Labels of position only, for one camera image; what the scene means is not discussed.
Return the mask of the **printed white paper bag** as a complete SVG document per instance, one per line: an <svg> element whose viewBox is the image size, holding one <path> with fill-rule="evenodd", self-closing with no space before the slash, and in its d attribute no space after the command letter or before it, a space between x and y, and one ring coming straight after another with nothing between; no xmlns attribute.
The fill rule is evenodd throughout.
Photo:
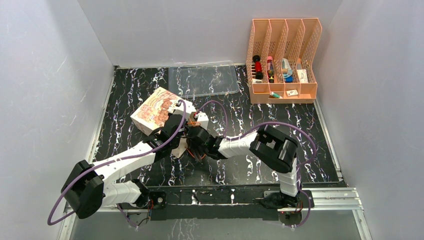
<svg viewBox="0 0 424 240"><path fill-rule="evenodd" d="M174 93L159 87L143 101L130 118L141 132L149 135L153 130L163 127L172 114L183 114L183 106L177 106L181 99Z"/></svg>

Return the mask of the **clear plastic tray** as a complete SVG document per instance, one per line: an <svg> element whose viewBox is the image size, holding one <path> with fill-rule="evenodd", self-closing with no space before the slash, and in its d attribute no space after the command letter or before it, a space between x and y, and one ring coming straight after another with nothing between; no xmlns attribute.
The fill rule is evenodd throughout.
<svg viewBox="0 0 424 240"><path fill-rule="evenodd" d="M183 99L238 93L235 65L227 60L172 66L168 90Z"/></svg>

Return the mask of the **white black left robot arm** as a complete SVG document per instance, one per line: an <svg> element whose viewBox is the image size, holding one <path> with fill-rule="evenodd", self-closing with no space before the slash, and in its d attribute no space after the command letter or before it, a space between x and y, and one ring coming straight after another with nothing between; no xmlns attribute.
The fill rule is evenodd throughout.
<svg viewBox="0 0 424 240"><path fill-rule="evenodd" d="M197 114L172 114L164 126L156 128L141 142L108 159L88 163L81 160L75 164L61 189L64 198L79 219L86 219L104 206L129 204L135 208L162 208L158 198L165 195L148 189L140 180L133 179L123 183L120 177L153 165L177 150L186 150L186 140L190 127L196 127Z"/></svg>

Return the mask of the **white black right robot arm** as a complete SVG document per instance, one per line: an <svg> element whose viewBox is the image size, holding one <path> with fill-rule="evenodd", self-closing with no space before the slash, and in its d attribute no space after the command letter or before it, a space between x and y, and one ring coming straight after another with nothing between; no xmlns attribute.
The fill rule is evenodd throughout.
<svg viewBox="0 0 424 240"><path fill-rule="evenodd" d="M265 193L258 202L267 209L296 208L302 199L298 189L297 148L293 138L273 126L263 125L245 136L227 139L213 136L201 126L190 127L186 142L194 158L208 156L224 160L235 156L254 155L275 171L279 191Z"/></svg>

